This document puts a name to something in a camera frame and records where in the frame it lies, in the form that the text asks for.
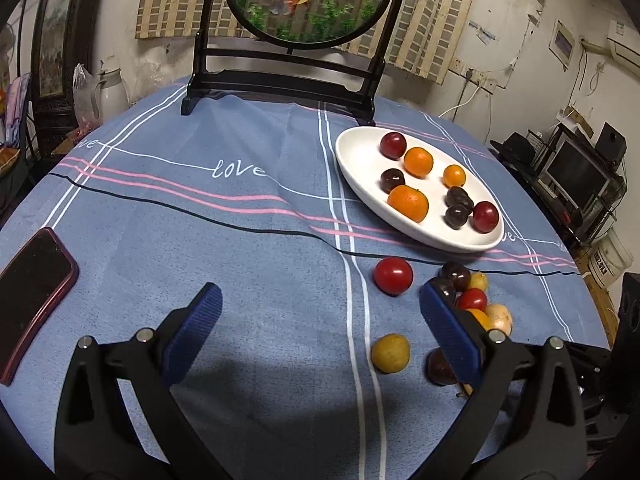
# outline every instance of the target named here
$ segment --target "oval plate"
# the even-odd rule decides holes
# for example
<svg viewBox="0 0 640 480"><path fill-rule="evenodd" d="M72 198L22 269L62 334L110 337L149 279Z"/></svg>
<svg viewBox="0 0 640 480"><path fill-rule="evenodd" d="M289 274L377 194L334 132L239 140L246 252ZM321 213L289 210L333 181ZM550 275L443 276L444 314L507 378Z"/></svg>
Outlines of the oval plate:
<svg viewBox="0 0 640 480"><path fill-rule="evenodd" d="M335 155L346 181L356 195L380 218L400 232L428 246L453 253L477 253L495 247L504 235L502 211L497 227L487 234L477 232L472 227L472 218L460 229L447 226L444 203L447 187L442 183L444 169L450 164L458 164L465 169L464 189L474 203L487 200L497 203L486 186L480 182L463 164L441 152L438 148L420 139L404 134L407 149L420 146L433 155L433 169L425 178L415 178L408 174L400 160L391 160L380 153L380 140L389 131L386 128L358 126L344 130L335 141ZM380 189L380 174L389 168L398 168L404 173L408 186L423 192L429 200L429 212L419 224L409 220L389 204L388 195Z"/></svg>

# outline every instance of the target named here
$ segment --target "phone screen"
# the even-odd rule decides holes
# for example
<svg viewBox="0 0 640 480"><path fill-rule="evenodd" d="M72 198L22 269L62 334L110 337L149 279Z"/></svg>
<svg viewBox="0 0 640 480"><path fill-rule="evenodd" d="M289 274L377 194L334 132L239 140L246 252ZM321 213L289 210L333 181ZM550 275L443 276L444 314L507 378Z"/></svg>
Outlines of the phone screen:
<svg viewBox="0 0 640 480"><path fill-rule="evenodd" d="M75 263L58 244L52 231L41 229L0 274L0 371L31 321L74 275Z"/></svg>

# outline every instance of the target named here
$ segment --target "white kettle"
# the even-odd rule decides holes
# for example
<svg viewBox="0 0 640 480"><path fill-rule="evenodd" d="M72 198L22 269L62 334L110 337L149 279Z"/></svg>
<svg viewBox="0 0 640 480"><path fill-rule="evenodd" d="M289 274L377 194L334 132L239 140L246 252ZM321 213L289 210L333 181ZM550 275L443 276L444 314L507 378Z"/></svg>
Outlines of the white kettle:
<svg viewBox="0 0 640 480"><path fill-rule="evenodd" d="M91 94L91 104L94 107L95 118L100 124L104 124L112 117L129 110L129 99L122 84L119 68L110 72L98 72L97 78Z"/></svg>

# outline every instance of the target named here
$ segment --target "kettle handle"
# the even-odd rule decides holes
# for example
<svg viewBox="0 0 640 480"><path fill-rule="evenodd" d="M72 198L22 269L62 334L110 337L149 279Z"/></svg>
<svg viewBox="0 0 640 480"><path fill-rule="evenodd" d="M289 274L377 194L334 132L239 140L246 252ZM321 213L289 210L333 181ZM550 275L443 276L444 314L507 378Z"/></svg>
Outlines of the kettle handle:
<svg viewBox="0 0 640 480"><path fill-rule="evenodd" d="M104 79L102 78L98 79L97 83L95 84L94 90L91 92L91 106L94 108L94 116L96 121L100 120L100 108L97 103L95 92L97 91L100 85L103 85L105 83L106 81Z"/></svg>

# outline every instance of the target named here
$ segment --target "beige curtain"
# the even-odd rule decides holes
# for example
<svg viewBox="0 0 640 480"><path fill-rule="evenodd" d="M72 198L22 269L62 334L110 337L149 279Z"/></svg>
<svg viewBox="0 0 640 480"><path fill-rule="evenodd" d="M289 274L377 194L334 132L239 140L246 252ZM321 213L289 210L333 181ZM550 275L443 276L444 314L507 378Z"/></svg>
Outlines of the beige curtain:
<svg viewBox="0 0 640 480"><path fill-rule="evenodd" d="M444 81L472 0L404 0L386 59L392 65L439 84ZM194 36L204 0L140 0L136 38ZM378 24L341 50L372 57L386 13ZM250 38L225 0L214 0L209 33Z"/></svg>

